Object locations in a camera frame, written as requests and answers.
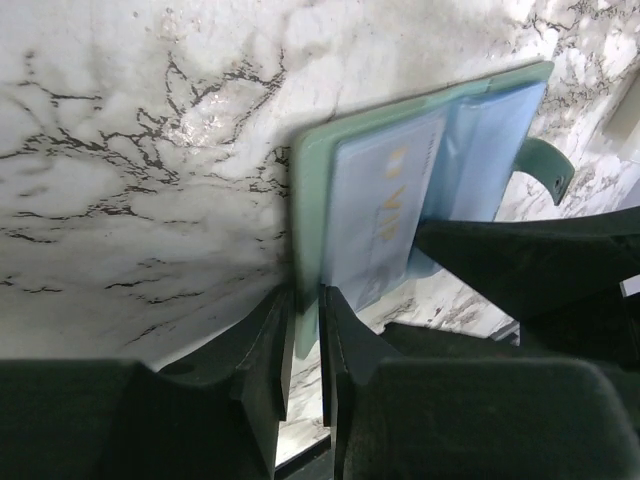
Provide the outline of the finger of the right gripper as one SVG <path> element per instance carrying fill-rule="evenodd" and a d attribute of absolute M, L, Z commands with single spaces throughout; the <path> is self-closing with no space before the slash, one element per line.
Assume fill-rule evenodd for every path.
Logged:
<path fill-rule="evenodd" d="M 639 365 L 639 210 L 531 222 L 428 221 L 415 246 L 519 322 L 521 345 Z"/>

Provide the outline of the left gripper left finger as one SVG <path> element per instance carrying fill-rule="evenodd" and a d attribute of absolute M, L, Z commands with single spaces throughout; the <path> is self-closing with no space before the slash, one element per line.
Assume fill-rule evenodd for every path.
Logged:
<path fill-rule="evenodd" d="M 5 479 L 270 479 L 287 414 L 291 291 L 160 370 L 126 360 L 1 365 Z"/>

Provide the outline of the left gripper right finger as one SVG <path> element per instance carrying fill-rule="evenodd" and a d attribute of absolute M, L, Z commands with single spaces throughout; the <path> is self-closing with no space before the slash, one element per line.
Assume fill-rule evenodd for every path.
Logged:
<path fill-rule="evenodd" d="M 578 359 L 410 325 L 377 334 L 320 300 L 337 479 L 635 479 L 639 384 Z"/>

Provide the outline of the blue patterned credit card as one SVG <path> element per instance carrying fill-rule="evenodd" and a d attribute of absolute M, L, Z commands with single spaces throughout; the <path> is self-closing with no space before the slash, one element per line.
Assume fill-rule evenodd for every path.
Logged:
<path fill-rule="evenodd" d="M 336 148 L 322 280 L 354 310 L 406 272 L 445 125 L 444 114 L 425 114 Z"/>

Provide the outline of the green card holder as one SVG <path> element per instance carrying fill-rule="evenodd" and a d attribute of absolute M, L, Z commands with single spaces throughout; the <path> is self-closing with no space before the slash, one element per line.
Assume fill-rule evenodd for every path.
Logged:
<path fill-rule="evenodd" d="M 300 134 L 290 155 L 295 354 L 317 342 L 321 285 L 362 310 L 439 265 L 414 238 L 429 220 L 492 221 L 511 176 L 564 199 L 575 170 L 530 126 L 554 65 L 537 61 Z"/>

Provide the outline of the white plastic card tray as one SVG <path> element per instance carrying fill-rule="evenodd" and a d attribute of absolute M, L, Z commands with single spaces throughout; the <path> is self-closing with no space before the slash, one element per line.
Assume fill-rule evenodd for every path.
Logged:
<path fill-rule="evenodd" d="M 624 97 L 603 130 L 606 144 L 622 161 L 639 162 L 639 75 L 636 75 Z"/>

